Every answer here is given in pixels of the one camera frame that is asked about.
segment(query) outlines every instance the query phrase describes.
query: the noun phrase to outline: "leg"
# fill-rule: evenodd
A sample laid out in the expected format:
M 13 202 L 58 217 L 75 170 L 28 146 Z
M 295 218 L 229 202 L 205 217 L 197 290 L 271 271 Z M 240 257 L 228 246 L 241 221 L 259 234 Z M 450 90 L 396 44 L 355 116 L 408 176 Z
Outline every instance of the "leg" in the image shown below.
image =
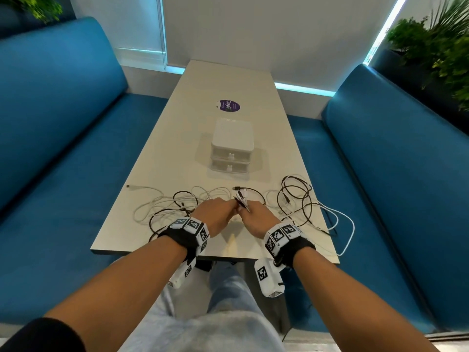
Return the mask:
M 217 262 L 210 271 L 212 298 L 208 313 L 243 310 L 262 314 L 246 282 L 235 266 L 229 262 Z
M 165 351 L 186 324 L 174 317 L 173 301 L 166 286 L 119 352 Z

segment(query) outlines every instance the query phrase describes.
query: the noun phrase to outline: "leaves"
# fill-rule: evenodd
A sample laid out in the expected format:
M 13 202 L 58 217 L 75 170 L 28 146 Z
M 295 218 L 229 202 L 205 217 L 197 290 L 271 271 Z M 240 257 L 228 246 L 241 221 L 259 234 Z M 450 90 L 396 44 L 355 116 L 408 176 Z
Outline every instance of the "leaves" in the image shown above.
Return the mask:
M 442 0 L 431 12 L 429 23 L 428 19 L 400 20 L 387 40 L 393 50 L 402 53 L 406 64 L 419 64 L 440 78 L 460 108 L 468 110 L 469 0 Z
M 62 6 L 56 0 L 0 0 L 0 3 L 29 11 L 44 23 L 58 21 L 58 15 L 62 14 Z

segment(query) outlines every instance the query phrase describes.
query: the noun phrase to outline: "person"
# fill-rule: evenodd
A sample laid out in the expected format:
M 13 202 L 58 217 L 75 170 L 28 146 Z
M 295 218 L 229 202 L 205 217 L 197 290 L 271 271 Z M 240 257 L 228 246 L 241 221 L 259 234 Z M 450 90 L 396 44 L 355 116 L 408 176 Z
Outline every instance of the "person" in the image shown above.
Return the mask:
M 211 199 L 192 217 L 205 223 L 212 237 L 236 214 L 257 238 L 280 223 L 260 202 L 248 201 L 248 207 L 234 199 Z M 166 284 L 187 254 L 173 238 L 160 235 L 24 326 L 0 352 L 284 351 L 229 263 L 212 268 L 208 314 L 175 319 Z M 341 351 L 437 351 L 380 297 L 312 247 L 294 252 L 292 266 Z

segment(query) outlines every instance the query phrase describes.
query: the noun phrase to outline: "black wrist strap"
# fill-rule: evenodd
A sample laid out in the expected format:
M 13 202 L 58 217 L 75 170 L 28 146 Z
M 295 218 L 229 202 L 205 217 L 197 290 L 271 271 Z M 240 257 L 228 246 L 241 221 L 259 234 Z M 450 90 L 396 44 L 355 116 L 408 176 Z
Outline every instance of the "black wrist strap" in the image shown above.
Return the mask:
M 280 248 L 280 252 L 277 257 L 275 257 L 276 265 L 285 264 L 286 266 L 293 268 L 293 258 L 295 257 L 295 254 L 305 247 L 316 249 L 311 242 L 302 236 L 292 239 L 290 242 L 285 244 L 284 247 Z
M 187 255 L 184 261 L 188 260 L 191 262 L 196 257 L 196 249 L 199 247 L 196 235 L 193 235 L 184 229 L 167 228 L 158 235 L 158 238 L 161 236 L 171 237 L 173 241 L 187 249 Z

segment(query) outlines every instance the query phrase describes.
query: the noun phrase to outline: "purple sticker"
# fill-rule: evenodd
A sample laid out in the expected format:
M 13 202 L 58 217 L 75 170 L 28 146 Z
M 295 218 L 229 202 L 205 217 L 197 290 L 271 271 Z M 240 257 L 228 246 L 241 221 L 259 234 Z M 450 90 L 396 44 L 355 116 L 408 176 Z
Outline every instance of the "purple sticker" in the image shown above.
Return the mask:
M 220 100 L 220 104 L 217 106 L 221 111 L 236 112 L 241 106 L 237 102 L 231 100 Z

